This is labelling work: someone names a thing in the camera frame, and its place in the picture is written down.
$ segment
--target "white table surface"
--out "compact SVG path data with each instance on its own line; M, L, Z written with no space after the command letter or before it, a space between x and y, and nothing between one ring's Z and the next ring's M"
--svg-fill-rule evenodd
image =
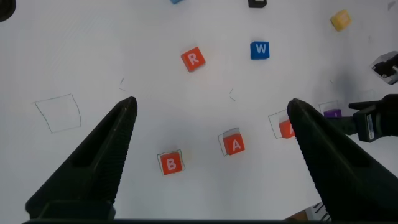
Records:
M268 115L296 97L316 108L338 100L348 116L361 92L398 93L369 69L398 49L390 2L17 0L0 23L1 219L26 221L25 202L131 95L138 116L117 218L283 219L318 203L296 140L276 139ZM341 9L353 22L337 32L330 17ZM269 41L270 59L250 59L254 40ZM180 55L194 46L206 65L188 73ZM52 134L33 102L69 93L81 127ZM223 157L218 135L235 127L246 150ZM398 174L398 139L358 144ZM162 176L157 154L174 149L186 170Z

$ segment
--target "red letter block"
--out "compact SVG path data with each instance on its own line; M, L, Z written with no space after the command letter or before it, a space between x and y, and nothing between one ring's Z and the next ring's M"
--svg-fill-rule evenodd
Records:
M172 152L160 156L160 162L163 168L163 175L174 174L182 171L182 161L178 152Z
M244 150L242 135L234 134L223 139L226 153L233 155Z
M279 129L282 138L291 138L294 136L293 127L289 120L279 123Z
M195 47L194 49L185 52L181 55L181 58L184 61L184 64L189 72L194 71L195 69L206 63L205 58L203 58L203 55L200 53L198 47Z

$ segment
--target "black object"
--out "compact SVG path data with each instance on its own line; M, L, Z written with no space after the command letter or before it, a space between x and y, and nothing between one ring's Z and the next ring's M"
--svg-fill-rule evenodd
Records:
M0 22L13 15L16 5L16 0L0 0Z
M267 0L248 0L249 7L251 8L263 8L267 5Z
M398 95L387 95L380 101L355 103L350 107L362 111L376 105L382 135L397 135L394 128L398 124L397 106L393 104L397 100ZM289 103L287 113L315 187L334 222L398 221L398 179L340 131L342 128L355 132L354 118L343 118L341 121L349 125L342 127L344 123L328 121L298 99ZM288 223L287 220L113 220L113 202L136 116L135 98L119 102L29 199L26 210L31 220L26 223Z
M398 221L393 174L308 103L293 99L287 114L333 221Z
M120 101L27 201L30 218L113 219L136 116L134 97Z
M390 77L396 74L398 68L398 54L385 62L379 62L374 65L373 70L383 76L383 78Z
M373 142L384 136L398 136L398 95L389 94L378 101L350 103L357 111L352 117L327 118L344 134L358 133L358 139Z

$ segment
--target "drawn square outline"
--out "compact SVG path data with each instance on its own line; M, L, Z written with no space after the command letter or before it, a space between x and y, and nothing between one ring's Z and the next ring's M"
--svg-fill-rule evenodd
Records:
M224 145L224 138L234 135L234 134L241 134L239 128L232 128L229 129L228 131L225 131L223 134L218 135L218 143L220 144L221 152L223 153L223 156L228 156L228 153L226 152L225 145Z
M287 116L287 110L282 110L282 111L276 112L272 115L268 115L268 120L271 125L272 132L274 132L274 136L276 139L279 139L282 137L282 133L280 132L280 129L279 129L279 123L281 123L283 121L287 121L288 119L289 119L289 117Z
M77 112L78 112L78 115L79 115L79 125L78 125L78 126L73 126L73 127L70 127L70 128L65 128L65 129L60 129L60 130L53 131L53 130L51 129L51 125L50 125L48 119L45 117L45 115L44 115L43 111L40 109L40 106L38 105L38 103L45 102L45 101L49 101L49 100L55 100L55 99L59 99L59 98L67 97L67 96L71 96L71 97L72 97L72 100L73 100L73 102L74 102L74 104L76 105ZM40 114L43 116L43 118L44 118L45 122L47 123L47 126L49 127L49 130L50 130L50 132L51 132L52 134L53 134L53 133L58 133L58 132L61 132L61 131L66 131L66 130L73 129L73 128L79 128L79 127L81 127L81 114L80 114L80 109L79 109L79 106L77 105L76 100L75 100L75 97L73 97L73 94L72 94L72 93L69 93L69 94L66 94L66 95L63 95L63 96L58 96L58 97L53 97L53 98L45 99L45 100L39 100L39 101L34 102L34 104L36 105L36 108L39 110Z
M162 160L160 158L163 155L170 154L170 153L175 153L175 152L177 152L180 155L180 160L181 160L181 165L182 165L182 170L180 172L185 170L185 164L184 164L184 161L182 160L182 151L181 151L181 149L177 149L177 150L171 151L171 152L163 152L163 153L157 155L157 162L159 163L159 167L160 167L160 171L162 172L162 175L164 175L164 172L163 172L163 167L162 167Z
M323 112L325 111L330 111L333 109L340 109L340 107L338 106L338 100L333 100L333 101L329 101L326 103L320 103L319 105L319 112L323 114Z

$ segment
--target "blue object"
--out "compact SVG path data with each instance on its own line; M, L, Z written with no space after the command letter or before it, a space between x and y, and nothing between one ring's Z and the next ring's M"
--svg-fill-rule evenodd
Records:
M333 110L324 111L323 115L326 118L340 118L341 117L341 110L340 109L333 109Z
M264 60L269 58L269 43L254 41L250 44L251 60Z
M177 3L179 3L180 1L182 1L182 0L170 0L173 4L177 4Z

